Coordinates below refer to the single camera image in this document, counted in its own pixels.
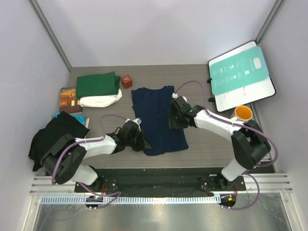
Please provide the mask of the navy blue t-shirt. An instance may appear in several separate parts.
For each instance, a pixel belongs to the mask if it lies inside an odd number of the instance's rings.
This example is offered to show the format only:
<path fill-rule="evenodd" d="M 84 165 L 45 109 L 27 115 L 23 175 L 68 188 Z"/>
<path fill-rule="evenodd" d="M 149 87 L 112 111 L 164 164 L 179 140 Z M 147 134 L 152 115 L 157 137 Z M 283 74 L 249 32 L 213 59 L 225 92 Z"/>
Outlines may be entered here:
<path fill-rule="evenodd" d="M 174 90 L 174 86 L 164 86 L 157 90 L 138 88 L 131 91 L 132 108 L 135 116 L 141 119 L 141 129 L 151 146 L 144 151 L 147 156 L 189 149 L 183 129 L 169 128 L 168 112 Z"/>

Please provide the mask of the white mug orange inside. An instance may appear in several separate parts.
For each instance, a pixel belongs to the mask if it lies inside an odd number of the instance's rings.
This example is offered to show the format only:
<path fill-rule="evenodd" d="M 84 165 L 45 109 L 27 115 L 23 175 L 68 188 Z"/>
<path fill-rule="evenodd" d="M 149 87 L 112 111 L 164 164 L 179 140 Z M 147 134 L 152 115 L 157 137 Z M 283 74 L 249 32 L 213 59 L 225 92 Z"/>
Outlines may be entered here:
<path fill-rule="evenodd" d="M 233 121 L 243 121 L 247 122 L 253 117 L 253 112 L 252 110 L 245 106 L 245 105 L 239 105 L 237 106 L 232 115 L 230 116 L 230 119 Z"/>

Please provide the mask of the red cube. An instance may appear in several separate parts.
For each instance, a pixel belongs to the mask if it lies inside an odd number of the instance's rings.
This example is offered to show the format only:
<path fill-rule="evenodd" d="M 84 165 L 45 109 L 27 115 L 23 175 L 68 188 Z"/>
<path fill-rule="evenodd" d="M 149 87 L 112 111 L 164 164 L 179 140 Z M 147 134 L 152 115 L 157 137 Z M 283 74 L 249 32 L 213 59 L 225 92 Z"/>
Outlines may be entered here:
<path fill-rule="evenodd" d="M 122 83 L 122 86 L 123 86 L 125 89 L 128 89 L 128 88 L 132 87 L 132 86 L 133 86 L 132 77 L 131 77 L 130 75 L 122 76 L 122 77 L 121 77 L 121 83 Z"/>

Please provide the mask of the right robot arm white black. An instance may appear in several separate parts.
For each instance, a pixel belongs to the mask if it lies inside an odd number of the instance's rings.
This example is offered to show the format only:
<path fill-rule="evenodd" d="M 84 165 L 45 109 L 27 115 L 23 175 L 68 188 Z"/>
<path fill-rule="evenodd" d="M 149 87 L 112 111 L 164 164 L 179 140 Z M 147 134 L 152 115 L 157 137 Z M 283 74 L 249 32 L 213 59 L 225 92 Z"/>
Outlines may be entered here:
<path fill-rule="evenodd" d="M 228 190 L 244 172 L 253 169 L 266 156 L 271 146 L 254 120 L 232 121 L 196 105 L 191 107 L 186 98 L 172 94 L 169 127 L 188 127 L 209 130 L 232 143 L 234 158 L 217 174 L 218 187 Z"/>

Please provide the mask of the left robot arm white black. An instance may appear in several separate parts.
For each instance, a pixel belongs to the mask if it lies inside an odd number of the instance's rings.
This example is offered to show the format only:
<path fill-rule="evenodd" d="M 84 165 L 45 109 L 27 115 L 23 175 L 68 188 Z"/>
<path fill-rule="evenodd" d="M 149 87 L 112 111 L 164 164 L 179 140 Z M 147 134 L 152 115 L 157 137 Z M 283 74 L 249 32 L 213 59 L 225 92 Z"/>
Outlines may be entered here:
<path fill-rule="evenodd" d="M 97 138 L 81 139 L 65 134 L 42 156 L 40 163 L 52 176 L 53 184 L 72 180 L 97 192 L 103 186 L 103 176 L 82 161 L 100 154 L 116 154 L 126 147 L 135 152 L 151 150 L 140 123 L 139 118 L 128 119 L 115 132 Z"/>

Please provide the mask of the white folded t-shirt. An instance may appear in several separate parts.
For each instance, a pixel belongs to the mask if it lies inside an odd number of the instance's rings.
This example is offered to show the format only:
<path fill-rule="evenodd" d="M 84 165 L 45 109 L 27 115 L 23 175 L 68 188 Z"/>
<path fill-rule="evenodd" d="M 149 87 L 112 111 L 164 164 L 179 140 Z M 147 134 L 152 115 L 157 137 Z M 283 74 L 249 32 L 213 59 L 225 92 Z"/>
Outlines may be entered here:
<path fill-rule="evenodd" d="M 116 103 L 121 98 L 122 91 L 119 89 L 116 95 L 82 97 L 79 104 L 81 107 L 105 108 Z"/>

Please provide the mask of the teal t-shirt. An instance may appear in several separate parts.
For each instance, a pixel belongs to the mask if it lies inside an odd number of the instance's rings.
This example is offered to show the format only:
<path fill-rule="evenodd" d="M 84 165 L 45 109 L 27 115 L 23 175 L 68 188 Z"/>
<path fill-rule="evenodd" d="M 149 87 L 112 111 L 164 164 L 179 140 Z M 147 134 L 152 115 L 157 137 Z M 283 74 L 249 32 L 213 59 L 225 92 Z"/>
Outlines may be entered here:
<path fill-rule="evenodd" d="M 76 120 L 78 120 L 82 125 L 85 127 L 88 127 L 90 119 L 87 116 L 83 115 L 74 115 L 70 114 L 72 117 L 74 117 Z"/>

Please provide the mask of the green folded t-shirt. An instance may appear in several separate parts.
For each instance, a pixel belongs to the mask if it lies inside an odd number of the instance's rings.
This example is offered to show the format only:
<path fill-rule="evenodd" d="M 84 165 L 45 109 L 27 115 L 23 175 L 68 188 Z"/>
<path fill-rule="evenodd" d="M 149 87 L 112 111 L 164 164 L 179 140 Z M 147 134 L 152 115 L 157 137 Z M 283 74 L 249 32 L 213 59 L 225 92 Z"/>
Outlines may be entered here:
<path fill-rule="evenodd" d="M 115 72 L 77 77 L 76 97 L 117 95 L 120 79 Z"/>

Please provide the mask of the teal folding board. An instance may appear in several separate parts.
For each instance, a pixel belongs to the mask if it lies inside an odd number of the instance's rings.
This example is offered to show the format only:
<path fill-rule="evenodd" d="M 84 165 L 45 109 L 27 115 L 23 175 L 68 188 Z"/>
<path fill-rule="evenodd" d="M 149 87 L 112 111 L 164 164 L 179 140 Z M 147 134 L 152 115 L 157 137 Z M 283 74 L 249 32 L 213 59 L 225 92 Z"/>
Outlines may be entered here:
<path fill-rule="evenodd" d="M 258 83 L 269 76 L 263 52 L 257 46 L 212 64 L 209 71 L 214 95 Z"/>

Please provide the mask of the black crumpled t-shirt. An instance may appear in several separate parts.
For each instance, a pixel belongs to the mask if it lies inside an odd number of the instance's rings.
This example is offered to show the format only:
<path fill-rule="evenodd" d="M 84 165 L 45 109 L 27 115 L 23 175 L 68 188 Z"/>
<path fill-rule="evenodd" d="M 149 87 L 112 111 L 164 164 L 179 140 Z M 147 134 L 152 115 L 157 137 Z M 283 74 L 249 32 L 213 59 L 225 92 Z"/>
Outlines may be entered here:
<path fill-rule="evenodd" d="M 42 167 L 40 159 L 63 135 L 70 134 L 74 138 L 84 138 L 89 131 L 72 115 L 60 112 L 32 139 L 28 154 L 29 159 L 34 161 L 32 171 L 35 172 Z"/>

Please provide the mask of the brown cover book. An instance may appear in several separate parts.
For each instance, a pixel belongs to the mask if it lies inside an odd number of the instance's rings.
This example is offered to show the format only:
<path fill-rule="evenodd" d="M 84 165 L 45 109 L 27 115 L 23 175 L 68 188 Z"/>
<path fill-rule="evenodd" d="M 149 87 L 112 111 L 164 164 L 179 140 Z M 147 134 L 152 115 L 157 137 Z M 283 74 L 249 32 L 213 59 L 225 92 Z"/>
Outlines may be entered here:
<path fill-rule="evenodd" d="M 81 114 L 82 110 L 80 101 L 76 98 L 76 89 L 61 88 L 59 112 L 64 111 L 68 114 Z"/>

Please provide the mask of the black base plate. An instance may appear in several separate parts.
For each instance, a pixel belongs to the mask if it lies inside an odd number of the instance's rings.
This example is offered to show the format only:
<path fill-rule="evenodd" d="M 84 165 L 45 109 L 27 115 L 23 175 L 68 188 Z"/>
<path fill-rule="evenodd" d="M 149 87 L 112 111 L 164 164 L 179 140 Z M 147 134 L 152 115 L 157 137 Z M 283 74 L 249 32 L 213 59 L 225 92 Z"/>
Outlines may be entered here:
<path fill-rule="evenodd" d="M 101 193 L 121 192 L 122 197 L 198 197 L 212 192 L 243 192 L 244 178 L 227 181 L 220 167 L 98 169 L 88 188 Z"/>

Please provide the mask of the right aluminium frame post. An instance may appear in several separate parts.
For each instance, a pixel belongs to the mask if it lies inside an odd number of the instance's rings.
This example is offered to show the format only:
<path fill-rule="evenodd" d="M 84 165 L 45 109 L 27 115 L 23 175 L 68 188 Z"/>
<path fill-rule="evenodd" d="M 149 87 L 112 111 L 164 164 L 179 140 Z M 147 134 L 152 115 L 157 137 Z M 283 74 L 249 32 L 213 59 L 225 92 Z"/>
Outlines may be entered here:
<path fill-rule="evenodd" d="M 260 28 L 257 36 L 256 36 L 256 39 L 255 39 L 256 44 L 261 43 L 261 41 L 263 40 L 266 33 L 270 29 L 271 24 L 274 22 L 274 19 L 279 14 L 279 11 L 281 10 L 281 8 L 283 7 L 285 2 L 286 2 L 286 0 L 275 0 L 269 14 L 267 15 L 264 23 L 262 24 L 262 26 L 261 26 L 261 28 Z"/>

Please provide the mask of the aluminium frame post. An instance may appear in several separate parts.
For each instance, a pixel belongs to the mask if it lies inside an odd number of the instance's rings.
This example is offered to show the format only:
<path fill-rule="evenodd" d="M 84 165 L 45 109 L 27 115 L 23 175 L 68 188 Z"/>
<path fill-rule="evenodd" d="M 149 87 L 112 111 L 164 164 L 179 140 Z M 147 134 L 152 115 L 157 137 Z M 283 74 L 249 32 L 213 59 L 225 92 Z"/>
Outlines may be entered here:
<path fill-rule="evenodd" d="M 39 3 L 37 0 L 28 0 L 29 4 L 31 5 L 32 9 L 34 10 L 35 14 L 37 15 L 40 23 L 42 24 L 46 34 L 48 35 L 49 39 L 51 40 L 53 46 L 55 47 L 56 51 L 58 52 L 60 58 L 62 59 L 64 65 L 66 66 L 69 72 L 72 71 L 72 66 L 60 45 L 59 40 L 57 39 L 52 27 L 50 26 L 48 19 L 46 18 L 45 14 L 43 13 Z"/>
<path fill-rule="evenodd" d="M 271 24 L 274 22 L 274 19 L 279 14 L 279 11 L 281 10 L 281 8 L 283 7 L 285 2 L 286 2 L 286 0 L 275 0 L 269 14 L 267 15 L 264 23 L 262 24 L 262 26 L 261 26 L 261 28 L 260 28 L 257 36 L 256 36 L 256 39 L 255 39 L 256 44 L 261 43 L 261 41 L 263 40 L 266 33 L 270 29 Z"/>

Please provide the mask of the left aluminium frame post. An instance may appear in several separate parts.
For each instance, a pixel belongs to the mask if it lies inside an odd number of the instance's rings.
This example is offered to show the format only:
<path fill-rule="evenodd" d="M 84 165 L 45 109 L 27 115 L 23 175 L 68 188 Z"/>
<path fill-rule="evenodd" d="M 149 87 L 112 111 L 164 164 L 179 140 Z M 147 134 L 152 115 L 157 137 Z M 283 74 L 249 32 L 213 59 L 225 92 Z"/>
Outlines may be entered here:
<path fill-rule="evenodd" d="M 28 0 L 29 4 L 31 5 L 32 9 L 34 10 L 35 14 L 37 15 L 40 23 L 42 24 L 46 34 L 48 35 L 49 39 L 51 40 L 53 46 L 55 47 L 56 51 L 58 52 L 60 58 L 62 59 L 64 65 L 66 66 L 69 72 L 72 71 L 72 66 L 60 45 L 59 40 L 57 39 L 52 27 L 50 26 L 48 19 L 46 18 L 45 14 L 43 13 L 39 3 L 37 0 Z"/>

